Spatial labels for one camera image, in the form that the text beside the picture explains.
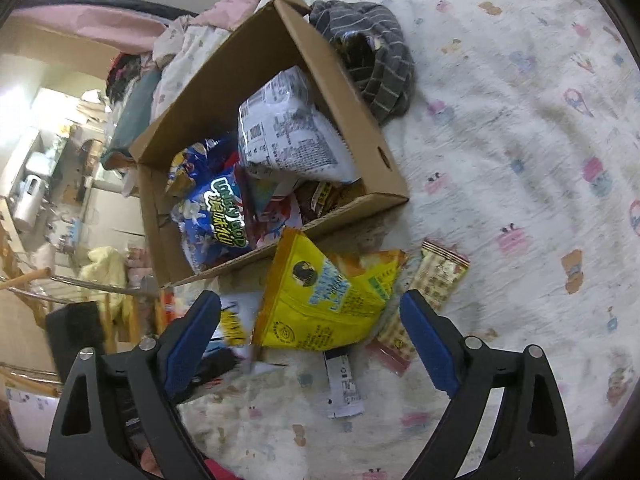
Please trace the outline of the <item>large white pink snack bag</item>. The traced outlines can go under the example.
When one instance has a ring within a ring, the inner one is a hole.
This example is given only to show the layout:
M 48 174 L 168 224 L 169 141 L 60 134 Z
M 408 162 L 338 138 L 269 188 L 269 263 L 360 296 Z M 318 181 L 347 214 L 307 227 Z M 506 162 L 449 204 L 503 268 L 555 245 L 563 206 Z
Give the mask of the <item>large white pink snack bag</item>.
M 360 179 L 345 140 L 314 104 L 297 66 L 282 70 L 240 105 L 238 143 L 241 162 L 256 179 Z

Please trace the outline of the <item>blue lonely god snack bag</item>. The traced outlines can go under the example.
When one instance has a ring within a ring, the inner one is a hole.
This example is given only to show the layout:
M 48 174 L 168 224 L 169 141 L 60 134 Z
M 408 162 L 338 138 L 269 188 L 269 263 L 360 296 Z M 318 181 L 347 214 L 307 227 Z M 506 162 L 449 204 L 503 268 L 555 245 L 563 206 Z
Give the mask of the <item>blue lonely god snack bag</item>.
M 178 226 L 186 261 L 195 273 L 252 250 L 250 215 L 235 166 L 189 192 L 172 208 L 171 220 Z

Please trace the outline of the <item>teal folded blanket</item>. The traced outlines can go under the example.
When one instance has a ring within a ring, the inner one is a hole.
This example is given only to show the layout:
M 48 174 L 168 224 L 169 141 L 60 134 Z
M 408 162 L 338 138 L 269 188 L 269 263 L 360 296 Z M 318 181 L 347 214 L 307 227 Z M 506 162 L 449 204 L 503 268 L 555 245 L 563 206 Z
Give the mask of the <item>teal folded blanket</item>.
M 162 78 L 162 71 L 153 67 L 134 85 L 119 116 L 110 144 L 101 156 L 105 170 L 116 170 L 134 165 L 130 146 L 151 122 L 153 94 Z

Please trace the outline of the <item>wooden chair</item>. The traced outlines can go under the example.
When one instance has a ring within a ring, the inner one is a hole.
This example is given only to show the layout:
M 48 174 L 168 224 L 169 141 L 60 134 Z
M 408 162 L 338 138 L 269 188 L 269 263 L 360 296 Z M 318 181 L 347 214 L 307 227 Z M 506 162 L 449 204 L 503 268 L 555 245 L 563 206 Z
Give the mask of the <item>wooden chair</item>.
M 44 318 L 68 304 L 93 301 L 84 296 L 89 289 L 124 295 L 115 321 L 108 312 L 102 313 L 95 301 L 107 352 L 128 350 L 145 336 L 163 333 L 167 321 L 160 292 L 144 266 L 144 251 L 136 247 L 120 253 L 127 274 L 124 289 L 83 282 L 79 278 L 83 266 L 63 266 L 59 263 L 63 255 L 52 244 L 44 243 L 35 252 L 26 252 L 8 201 L 1 201 L 1 298 L 21 309 L 17 324 L 1 330 L 2 342 L 16 344 L 15 350 L 1 352 L 2 385 L 55 398 L 60 395 L 62 382 L 44 332 Z

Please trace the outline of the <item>white biscuit packet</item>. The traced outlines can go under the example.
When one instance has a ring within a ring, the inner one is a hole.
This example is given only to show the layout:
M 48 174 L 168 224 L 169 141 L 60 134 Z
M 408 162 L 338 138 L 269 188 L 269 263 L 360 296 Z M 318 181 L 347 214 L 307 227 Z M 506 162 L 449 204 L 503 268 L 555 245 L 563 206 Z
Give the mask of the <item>white biscuit packet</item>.
M 363 413 L 363 402 L 356 386 L 349 361 L 349 346 L 323 353 L 330 393 L 326 416 L 338 419 Z

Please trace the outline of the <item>red small snack packet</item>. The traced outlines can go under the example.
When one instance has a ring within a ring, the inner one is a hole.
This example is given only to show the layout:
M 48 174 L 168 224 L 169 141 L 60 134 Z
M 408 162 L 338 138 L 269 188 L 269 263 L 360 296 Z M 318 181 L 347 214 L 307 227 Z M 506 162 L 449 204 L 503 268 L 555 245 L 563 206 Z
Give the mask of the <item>red small snack packet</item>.
M 360 180 L 352 184 L 306 181 L 294 192 L 303 224 L 322 218 L 363 194 L 364 187 Z

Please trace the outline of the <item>red cartoon face snack bag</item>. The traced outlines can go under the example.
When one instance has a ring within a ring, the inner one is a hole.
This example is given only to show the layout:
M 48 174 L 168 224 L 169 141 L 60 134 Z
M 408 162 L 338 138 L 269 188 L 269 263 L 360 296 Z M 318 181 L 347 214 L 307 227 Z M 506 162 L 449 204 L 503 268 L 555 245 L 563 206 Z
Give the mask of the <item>red cartoon face snack bag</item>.
M 294 194 L 295 179 L 273 182 L 250 178 L 248 192 L 257 217 L 256 247 L 262 248 L 279 240 L 286 226 L 303 226 L 302 214 Z

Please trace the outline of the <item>white patterned bed quilt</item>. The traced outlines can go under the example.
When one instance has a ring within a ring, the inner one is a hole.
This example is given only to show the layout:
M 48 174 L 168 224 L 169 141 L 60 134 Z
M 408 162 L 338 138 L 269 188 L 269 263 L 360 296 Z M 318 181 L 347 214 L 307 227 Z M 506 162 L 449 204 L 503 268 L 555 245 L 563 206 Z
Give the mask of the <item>white patterned bed quilt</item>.
M 370 1 L 416 61 L 409 111 L 383 128 L 410 200 L 318 245 L 403 249 L 388 313 L 424 238 L 468 257 L 442 313 L 491 347 L 544 348 L 577 478 L 598 478 L 584 468 L 639 389 L 639 67 L 598 0 Z M 322 356 L 268 352 L 284 367 L 181 409 L 244 479 L 401 479 L 448 403 L 418 359 L 398 376 L 360 346 L 363 414 L 331 420 Z

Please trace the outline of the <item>brown cardboard box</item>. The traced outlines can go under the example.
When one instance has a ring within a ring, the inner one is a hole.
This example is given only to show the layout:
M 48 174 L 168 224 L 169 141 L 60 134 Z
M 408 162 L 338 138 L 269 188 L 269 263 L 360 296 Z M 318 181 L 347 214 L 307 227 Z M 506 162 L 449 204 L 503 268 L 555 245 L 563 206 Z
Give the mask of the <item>brown cardboard box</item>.
M 130 146 L 138 165 L 139 197 L 157 283 L 212 278 L 273 254 L 243 235 L 255 211 L 245 197 L 222 238 L 235 244 L 201 272 L 192 269 L 169 216 L 176 200 L 164 190 L 178 151 L 233 131 L 242 178 L 336 180 L 346 174 L 345 205 L 304 226 L 313 240 L 408 202 L 409 192 L 378 122 L 330 44 L 307 21 L 304 0 L 271 0 L 248 18 L 201 67 L 178 99 Z

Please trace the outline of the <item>pile of clothes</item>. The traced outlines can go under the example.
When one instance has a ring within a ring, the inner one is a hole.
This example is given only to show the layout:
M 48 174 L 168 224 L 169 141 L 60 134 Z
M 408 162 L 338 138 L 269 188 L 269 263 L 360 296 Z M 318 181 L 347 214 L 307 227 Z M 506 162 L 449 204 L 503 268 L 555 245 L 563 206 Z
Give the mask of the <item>pile of clothes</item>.
M 129 54 L 120 52 L 108 71 L 105 94 L 111 106 L 120 102 L 131 81 L 137 80 L 150 62 L 149 52 Z

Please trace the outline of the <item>white water heater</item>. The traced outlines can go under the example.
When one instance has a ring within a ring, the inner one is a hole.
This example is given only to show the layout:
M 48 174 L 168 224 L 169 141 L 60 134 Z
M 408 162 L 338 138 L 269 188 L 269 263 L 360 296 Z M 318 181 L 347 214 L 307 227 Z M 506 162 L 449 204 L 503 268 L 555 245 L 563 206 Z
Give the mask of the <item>white water heater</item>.
M 27 176 L 13 214 L 15 229 L 21 232 L 32 232 L 46 192 L 47 182 L 43 178 L 36 174 Z

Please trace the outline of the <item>yellow cloth bundle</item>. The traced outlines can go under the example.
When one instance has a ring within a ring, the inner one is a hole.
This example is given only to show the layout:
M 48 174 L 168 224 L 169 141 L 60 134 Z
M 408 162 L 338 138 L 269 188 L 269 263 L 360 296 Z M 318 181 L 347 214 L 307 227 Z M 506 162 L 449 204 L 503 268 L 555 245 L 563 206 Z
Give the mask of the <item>yellow cloth bundle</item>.
M 114 247 L 103 246 L 88 251 L 89 263 L 85 264 L 79 272 L 79 278 L 83 282 L 96 285 L 105 285 L 124 289 L 127 285 L 125 259 Z M 119 292 L 104 292 L 104 290 L 89 289 L 84 292 L 88 300 L 98 303 L 102 313 L 108 312 L 112 321 L 115 321 L 120 310 L 124 295 Z

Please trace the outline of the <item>white blue snack wrapper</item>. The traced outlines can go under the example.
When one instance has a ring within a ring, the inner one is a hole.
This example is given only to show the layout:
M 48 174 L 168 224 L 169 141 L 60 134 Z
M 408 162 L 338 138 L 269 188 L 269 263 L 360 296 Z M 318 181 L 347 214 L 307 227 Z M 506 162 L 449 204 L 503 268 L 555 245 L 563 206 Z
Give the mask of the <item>white blue snack wrapper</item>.
M 241 360 L 253 359 L 252 335 L 262 292 L 234 292 L 220 297 L 220 320 L 210 340 L 230 348 Z

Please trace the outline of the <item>plaid beige snack bar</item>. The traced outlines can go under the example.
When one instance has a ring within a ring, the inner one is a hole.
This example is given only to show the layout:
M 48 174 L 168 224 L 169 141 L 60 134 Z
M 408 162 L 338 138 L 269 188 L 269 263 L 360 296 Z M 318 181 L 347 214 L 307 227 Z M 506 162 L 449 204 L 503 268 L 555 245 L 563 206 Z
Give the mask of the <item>plaid beige snack bar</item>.
M 426 238 L 421 245 L 421 260 L 409 289 L 415 289 L 433 310 L 439 311 L 464 278 L 470 262 L 453 249 Z M 367 345 L 383 365 L 398 376 L 405 374 L 418 356 L 407 330 L 401 323 L 399 309 L 387 319 Z

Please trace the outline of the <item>yellow chip bag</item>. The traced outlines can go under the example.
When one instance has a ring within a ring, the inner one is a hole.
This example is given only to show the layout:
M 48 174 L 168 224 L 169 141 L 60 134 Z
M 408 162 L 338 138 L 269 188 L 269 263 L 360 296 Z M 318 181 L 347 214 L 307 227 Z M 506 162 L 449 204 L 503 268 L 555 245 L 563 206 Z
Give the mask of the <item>yellow chip bag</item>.
M 303 231 L 286 228 L 267 274 L 252 344 L 323 352 L 366 339 L 392 298 L 405 260 L 400 249 L 326 255 Z

